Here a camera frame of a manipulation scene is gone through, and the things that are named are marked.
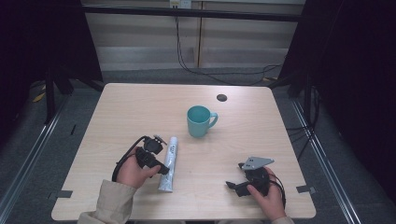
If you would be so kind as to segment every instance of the table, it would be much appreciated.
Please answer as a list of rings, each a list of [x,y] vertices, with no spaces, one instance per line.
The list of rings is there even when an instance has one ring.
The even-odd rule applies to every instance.
[[[225,94],[227,101],[217,99]],[[189,135],[186,114],[205,105],[219,114],[202,139]],[[239,198],[225,181],[246,181],[237,163],[249,156],[274,159],[268,165],[283,182],[286,212],[294,218],[316,214],[309,193],[298,193],[304,177],[270,89],[203,85],[107,84],[64,182],[71,198],[59,198],[55,220],[76,220],[95,210],[103,179],[141,136],[178,138],[174,192],[158,191],[160,176],[134,196],[134,220],[217,220],[265,218],[252,197]],[[166,149],[157,156],[164,161]]]

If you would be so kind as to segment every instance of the sleeve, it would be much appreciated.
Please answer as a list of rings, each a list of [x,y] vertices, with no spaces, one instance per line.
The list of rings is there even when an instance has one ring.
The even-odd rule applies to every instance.
[[[78,224],[125,223],[132,213],[135,193],[134,188],[103,180],[96,211],[81,213]]]
[[[271,224],[294,224],[291,217],[280,217],[271,222]]]

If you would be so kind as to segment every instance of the wall socket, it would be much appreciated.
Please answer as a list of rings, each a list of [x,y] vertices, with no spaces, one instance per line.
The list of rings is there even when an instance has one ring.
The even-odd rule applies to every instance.
[[[191,9],[191,0],[169,0],[170,8]]]

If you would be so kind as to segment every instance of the mug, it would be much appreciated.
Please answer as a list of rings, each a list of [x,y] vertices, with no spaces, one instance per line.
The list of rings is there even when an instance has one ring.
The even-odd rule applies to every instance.
[[[218,114],[210,112],[202,105],[195,105],[187,111],[187,124],[192,137],[200,138],[205,136],[207,130],[213,127],[218,121]]]

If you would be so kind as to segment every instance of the person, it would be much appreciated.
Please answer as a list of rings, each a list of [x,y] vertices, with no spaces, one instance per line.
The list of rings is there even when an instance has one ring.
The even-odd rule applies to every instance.
[[[131,155],[134,155],[135,151],[136,148],[132,150]],[[130,156],[121,166],[117,182],[103,180],[96,210],[81,213],[78,224],[126,223],[132,213],[134,194],[143,186],[147,178],[156,175],[160,169],[160,165],[142,169],[136,157]],[[268,167],[265,169],[270,174],[270,178],[276,181],[274,172]],[[294,223],[285,213],[278,187],[270,186],[268,195],[265,197],[251,185],[247,186],[247,189],[272,224]]]

